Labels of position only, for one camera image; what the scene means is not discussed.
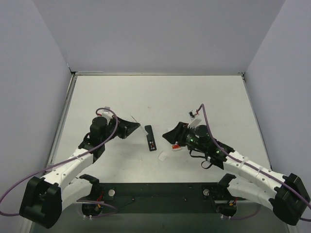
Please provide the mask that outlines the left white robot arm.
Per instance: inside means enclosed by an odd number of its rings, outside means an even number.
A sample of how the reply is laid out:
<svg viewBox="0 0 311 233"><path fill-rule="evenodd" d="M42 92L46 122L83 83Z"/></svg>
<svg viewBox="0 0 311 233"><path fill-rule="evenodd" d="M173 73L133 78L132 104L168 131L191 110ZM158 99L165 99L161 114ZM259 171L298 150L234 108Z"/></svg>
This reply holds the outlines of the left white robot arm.
<svg viewBox="0 0 311 233"><path fill-rule="evenodd" d="M38 178L32 177L25 189L19 215L47 229L51 228L68 206L80 199L96 203L102 197L99 180L82 174L105 151L106 142L127 138L140 124L113 116L98 116L92 120L90 131L67 160Z"/></svg>

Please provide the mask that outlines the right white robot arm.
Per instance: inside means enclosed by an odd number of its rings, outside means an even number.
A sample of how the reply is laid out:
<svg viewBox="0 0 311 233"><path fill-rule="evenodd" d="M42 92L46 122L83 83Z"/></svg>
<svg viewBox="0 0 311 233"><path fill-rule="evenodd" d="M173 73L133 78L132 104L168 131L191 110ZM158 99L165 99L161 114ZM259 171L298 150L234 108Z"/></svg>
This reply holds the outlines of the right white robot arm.
<svg viewBox="0 0 311 233"><path fill-rule="evenodd" d="M179 122L174 129L164 133L163 138L172 145L196 150L212 165L245 179L244 183L231 180L227 187L229 193L271 209L288 225L297 225L311 206L311 198L299 176L284 175L258 165L216 140L209 126L190 128L187 123Z"/></svg>

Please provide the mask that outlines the white red remote control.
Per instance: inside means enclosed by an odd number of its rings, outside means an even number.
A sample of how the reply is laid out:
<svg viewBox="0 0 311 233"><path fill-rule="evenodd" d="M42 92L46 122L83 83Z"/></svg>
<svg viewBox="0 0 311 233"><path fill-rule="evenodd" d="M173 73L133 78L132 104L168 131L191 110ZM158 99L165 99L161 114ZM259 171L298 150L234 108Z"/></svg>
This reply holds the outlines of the white red remote control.
<svg viewBox="0 0 311 233"><path fill-rule="evenodd" d="M178 144L172 145L172 151L179 151L182 150L182 147Z"/></svg>

